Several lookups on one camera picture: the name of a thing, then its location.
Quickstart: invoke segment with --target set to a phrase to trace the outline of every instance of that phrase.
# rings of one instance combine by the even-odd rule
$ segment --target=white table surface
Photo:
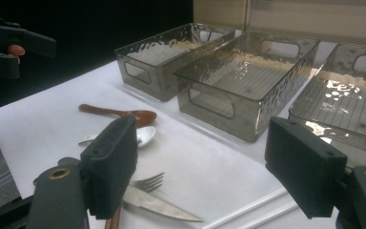
[[[202,228],[277,189],[281,184],[264,167],[267,131],[256,143],[228,135],[178,109],[177,97],[160,102],[121,80],[117,62],[0,108],[0,148],[22,198],[33,194],[32,181],[64,156],[80,158],[86,135],[99,134],[109,116],[78,111],[81,103],[117,110],[152,110],[158,117],[154,140],[138,150],[132,179],[165,172],[154,196],[204,219],[188,223],[124,204],[120,228]],[[288,116],[288,107],[279,115]],[[221,228],[237,228],[291,201],[285,196]],[[329,219],[307,219],[297,208],[260,228],[336,228]],[[104,220],[90,217],[91,228]]]

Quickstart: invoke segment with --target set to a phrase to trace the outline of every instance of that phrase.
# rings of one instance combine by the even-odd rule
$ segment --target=finger
[[[8,53],[14,56],[24,55],[26,50],[19,46],[19,45],[9,45],[8,46]]]

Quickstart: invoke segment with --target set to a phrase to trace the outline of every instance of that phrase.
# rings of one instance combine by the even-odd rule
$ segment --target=dark background
[[[0,78],[2,107],[112,62],[117,48],[193,22],[193,0],[0,0],[0,17],[57,41],[55,58],[27,52],[19,79]]]

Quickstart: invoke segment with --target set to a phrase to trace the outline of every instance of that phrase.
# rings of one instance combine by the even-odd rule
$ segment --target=knife blade
[[[163,217],[187,222],[203,222],[203,219],[133,186],[127,187],[123,200],[135,207],[145,209]]]

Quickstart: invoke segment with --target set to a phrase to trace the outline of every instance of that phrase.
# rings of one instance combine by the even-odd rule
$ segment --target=storage bin
[[[308,79],[318,43],[247,31],[175,72],[179,109],[256,141]]]
[[[234,38],[235,29],[187,24],[115,50],[124,83],[161,101],[177,94],[173,72]]]
[[[289,110],[289,119],[366,165],[366,47],[340,44]]]

